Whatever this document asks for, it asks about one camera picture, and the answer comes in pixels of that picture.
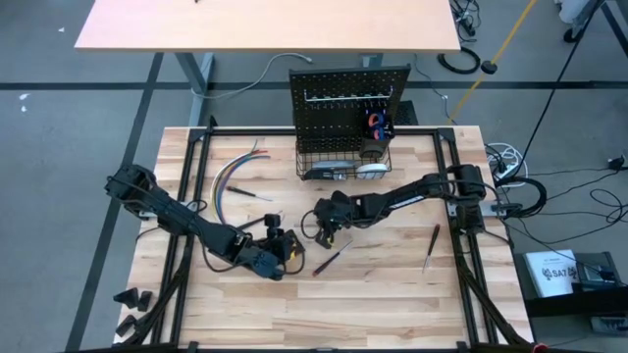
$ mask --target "pegboard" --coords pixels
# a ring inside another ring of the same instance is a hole
[[[290,71],[292,117],[300,153],[357,151],[366,110],[395,116],[410,66]]]

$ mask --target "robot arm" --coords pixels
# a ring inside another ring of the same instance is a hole
[[[122,166],[108,177],[107,195],[139,217],[141,211],[157,215],[159,227],[172,234],[195,234],[210,253],[234,266],[245,267],[260,277],[282,279],[281,265],[304,251],[292,230],[284,232],[278,215],[266,215],[267,237],[253,240],[251,234],[229,225],[207,222],[174,200],[157,185],[155,175],[141,166]]]
[[[314,207],[313,213],[319,227],[319,231],[314,235],[316,242],[329,249],[334,243],[334,233],[337,230],[343,227],[370,227],[387,218],[392,211],[428,198],[440,198],[456,203],[469,202],[471,206],[484,199],[486,191],[478,167],[456,166],[449,169],[449,172],[455,176],[454,180],[447,180],[440,174],[428,174],[420,180],[385,194],[347,196],[335,191],[330,199],[320,199]],[[457,185],[458,196],[452,195],[449,191],[449,185],[452,183]]]

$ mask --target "metal table leg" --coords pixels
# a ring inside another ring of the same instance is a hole
[[[360,58],[362,59],[362,68],[380,68],[384,61],[384,54],[360,54]]]
[[[207,95],[207,83],[209,82],[209,75],[212,72],[212,65],[214,63],[214,54],[207,53],[203,57],[203,62],[198,68],[196,59],[192,53],[176,53],[175,56],[179,61],[179,65],[183,69],[183,73],[189,81],[189,85],[196,94]],[[203,98],[193,96],[192,109],[189,113],[189,126],[198,126],[201,123],[201,115]]]

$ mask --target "desk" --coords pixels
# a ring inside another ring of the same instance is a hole
[[[190,52],[435,52],[460,50],[447,0],[96,0],[81,50],[174,52],[206,95],[213,55]],[[383,54],[367,55],[381,66]],[[203,100],[194,97],[189,124]]]
[[[166,128],[157,157],[158,183],[173,197],[180,184],[189,131],[188,127]],[[454,131],[461,162],[480,166],[484,180],[490,182],[479,128],[457,126]],[[438,170],[434,143],[428,136],[395,138],[391,143],[393,171],[381,180],[301,181],[295,174],[294,136],[213,135],[205,184],[209,185],[231,158],[249,151],[256,138],[257,146],[268,150],[272,159],[243,166],[234,173],[230,184],[254,190],[274,202],[226,193],[223,208],[233,225],[264,213],[283,211],[283,228],[293,228],[300,234],[297,229],[302,215],[319,198],[330,197],[336,189],[349,195],[385,192]],[[197,161],[192,163],[193,176],[196,164]],[[190,190],[186,199],[191,197]],[[202,198],[209,200],[209,187],[205,187]],[[201,216],[215,221],[208,211]],[[505,229],[497,220],[486,218],[485,222],[491,232],[505,236]],[[155,224],[144,222],[141,230]],[[441,224],[441,235],[431,267],[422,274],[435,224]],[[265,234],[261,225],[250,231],[255,236]],[[307,251],[305,270],[278,282],[244,269],[212,273],[196,244],[183,311],[182,346],[195,340],[205,348],[454,348],[456,341],[466,340],[442,200],[431,199],[402,208],[368,229],[343,229],[337,233],[337,247],[350,238],[354,239],[352,246],[316,278],[311,272],[334,251],[302,239]],[[161,229],[138,241],[128,288],[159,292],[168,241],[169,235]],[[483,234],[478,235],[478,242],[489,295],[518,333],[532,340],[509,247]],[[178,249],[183,249],[183,243],[181,239]],[[212,265],[226,266],[209,257]],[[288,269],[298,265],[298,261],[293,261]],[[168,340],[166,333],[170,333],[174,302],[173,298],[166,311],[164,341]],[[476,325],[483,338],[482,315],[475,304]],[[128,314],[137,312],[124,307],[120,320]]]

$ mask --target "gray floor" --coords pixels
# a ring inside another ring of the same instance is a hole
[[[472,47],[491,58],[525,7],[521,0],[481,0],[483,25]],[[152,54],[78,53],[73,45],[91,1],[59,0],[0,3],[0,83],[6,82],[144,82]],[[608,4],[625,32],[628,28],[617,5]],[[571,45],[561,38],[566,25],[551,1],[540,1],[499,62],[496,81],[554,81]],[[255,80],[272,54],[217,54],[214,81]],[[267,81],[286,81],[288,69],[354,67],[353,54],[314,54],[314,64],[282,58]],[[385,65],[405,65],[411,54],[385,57]],[[419,67],[436,81],[472,81],[442,69],[434,55],[420,55]],[[564,80],[628,80],[628,58],[608,22],[597,14]],[[415,72],[411,80],[423,80]],[[174,56],[166,55],[159,81],[184,81]],[[464,94],[444,89],[449,109]],[[26,99],[20,96],[30,93]],[[479,89],[459,117],[466,125],[480,125],[487,142],[504,141],[525,147],[542,112],[548,90]],[[105,176],[119,166],[141,91],[1,90],[0,91],[0,341],[7,352],[63,350],[78,306],[109,199]],[[404,99],[414,102],[420,125],[445,121],[441,98],[429,89],[408,89]],[[158,90],[142,131],[134,160],[152,167],[164,126],[187,123],[191,97],[186,90]],[[291,125],[286,90],[255,90],[237,98],[212,102],[210,113],[223,126]],[[540,129],[528,163],[533,172],[603,167],[627,146],[628,90],[559,90]],[[539,176],[549,194],[591,180],[600,173]],[[628,199],[628,175],[610,177],[595,186],[550,201],[548,210],[608,210],[595,204],[588,191],[606,188]],[[512,198],[526,201],[523,190]],[[542,239],[556,239],[592,227],[603,219],[578,216],[535,217],[530,231]],[[119,216],[103,277],[82,348],[110,344],[119,305],[111,296],[124,289],[131,265],[138,221]],[[619,272],[628,278],[626,225],[560,244],[574,251],[612,253]],[[518,253],[543,250],[513,233]],[[563,348],[620,352],[624,338],[594,336],[586,323],[573,318],[535,320],[538,338],[546,343],[585,338]]]

